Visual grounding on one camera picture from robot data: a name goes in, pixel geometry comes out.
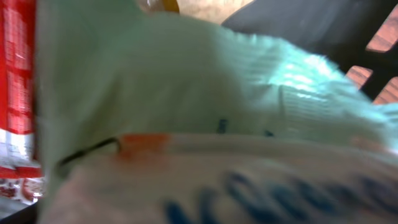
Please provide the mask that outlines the red snack stick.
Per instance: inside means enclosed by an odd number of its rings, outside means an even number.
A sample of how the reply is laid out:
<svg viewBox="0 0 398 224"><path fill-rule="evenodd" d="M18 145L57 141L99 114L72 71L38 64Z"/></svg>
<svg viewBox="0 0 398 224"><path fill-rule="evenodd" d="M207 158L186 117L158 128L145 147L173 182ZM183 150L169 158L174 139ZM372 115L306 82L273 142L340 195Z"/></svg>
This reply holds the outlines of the red snack stick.
<svg viewBox="0 0 398 224"><path fill-rule="evenodd" d="M34 160L36 0L1 0L1 177L38 178Z"/></svg>

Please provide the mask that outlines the teal tissue pack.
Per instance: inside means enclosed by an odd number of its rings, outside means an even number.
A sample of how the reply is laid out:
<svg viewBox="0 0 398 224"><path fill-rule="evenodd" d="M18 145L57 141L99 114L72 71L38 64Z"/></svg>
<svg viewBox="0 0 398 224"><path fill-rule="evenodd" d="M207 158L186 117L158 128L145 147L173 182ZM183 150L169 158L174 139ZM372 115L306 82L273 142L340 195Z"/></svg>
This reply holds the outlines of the teal tissue pack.
<svg viewBox="0 0 398 224"><path fill-rule="evenodd" d="M40 1L37 138L56 163L122 133L226 133L397 148L397 110L373 105L324 53L134 1Z"/></svg>

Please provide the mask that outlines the beige brown snack bag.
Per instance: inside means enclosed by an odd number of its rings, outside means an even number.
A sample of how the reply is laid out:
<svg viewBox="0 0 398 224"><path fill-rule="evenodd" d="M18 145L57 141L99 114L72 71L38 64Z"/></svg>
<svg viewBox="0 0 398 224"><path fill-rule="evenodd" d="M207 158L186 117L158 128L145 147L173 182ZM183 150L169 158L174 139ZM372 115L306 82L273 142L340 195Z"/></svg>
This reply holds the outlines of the beige brown snack bag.
<svg viewBox="0 0 398 224"><path fill-rule="evenodd" d="M45 194L46 179L34 158L31 134L1 130L1 196L27 205Z"/></svg>

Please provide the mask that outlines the orange tissue pack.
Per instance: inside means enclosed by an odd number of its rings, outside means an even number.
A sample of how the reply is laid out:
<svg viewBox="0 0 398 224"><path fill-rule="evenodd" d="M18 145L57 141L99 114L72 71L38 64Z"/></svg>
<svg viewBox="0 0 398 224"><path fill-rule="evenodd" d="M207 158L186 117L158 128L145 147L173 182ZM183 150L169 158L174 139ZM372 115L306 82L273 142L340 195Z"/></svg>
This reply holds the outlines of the orange tissue pack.
<svg viewBox="0 0 398 224"><path fill-rule="evenodd" d="M57 164L41 223L396 223L397 155L242 135L129 134Z"/></svg>

